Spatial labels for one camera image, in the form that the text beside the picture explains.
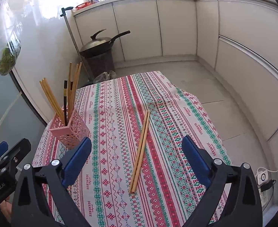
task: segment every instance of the baseboard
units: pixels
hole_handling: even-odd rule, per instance
[[[203,58],[198,56],[197,61],[199,63],[201,63],[208,71],[210,71],[216,77],[216,79],[223,85],[223,87],[231,94],[232,98],[238,104],[239,108],[241,109],[241,111],[244,113],[244,115],[248,119],[249,123],[251,124],[252,129],[254,130],[254,132],[255,132],[255,134],[256,134],[256,136],[257,136],[257,138],[258,138],[258,140],[259,140],[259,142],[262,146],[262,149],[264,151],[264,154],[265,154],[265,157],[266,157],[266,160],[268,162],[269,167],[271,168],[271,170],[276,170],[276,166],[275,166],[275,163],[274,163],[274,160],[273,160],[272,153],[271,153],[270,147],[268,145],[268,142],[265,139],[265,137],[263,136],[258,124],[256,123],[256,121],[254,120],[254,118],[252,116],[252,113],[250,112],[250,110],[248,109],[248,107],[246,106],[244,101],[242,100],[241,96]]]
[[[173,62],[173,61],[188,61],[197,60],[196,55],[169,55],[169,56],[157,56],[137,60],[120,61],[114,63],[115,68],[123,68],[128,66],[138,66],[144,64],[161,63],[161,62]]]

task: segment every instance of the table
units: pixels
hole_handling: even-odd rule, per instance
[[[161,72],[81,88],[76,108],[90,129],[92,152],[68,191],[92,227],[182,226],[205,192],[182,152],[185,135],[212,157],[231,164],[197,97],[175,87]],[[136,193],[129,195],[147,109],[150,123],[142,170]],[[48,126],[34,167],[60,159],[67,150],[47,131]],[[62,222],[46,186],[45,191],[54,218]],[[211,222],[218,220],[227,194],[225,190]]]

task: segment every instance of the white power adapter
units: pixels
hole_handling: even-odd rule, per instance
[[[256,181],[258,185],[265,183],[268,180],[268,171],[259,172],[256,175]]]

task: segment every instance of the tile floor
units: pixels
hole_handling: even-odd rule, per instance
[[[118,77],[150,71],[161,71],[178,88],[199,98],[234,165],[247,162],[253,172],[268,165],[250,123],[232,96],[199,62],[164,62],[116,69]]]

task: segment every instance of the black plug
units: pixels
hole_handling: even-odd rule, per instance
[[[261,189],[261,192],[264,192],[270,189],[275,184],[275,182],[276,180],[270,179],[268,182],[262,184],[261,187],[259,187],[259,189]]]

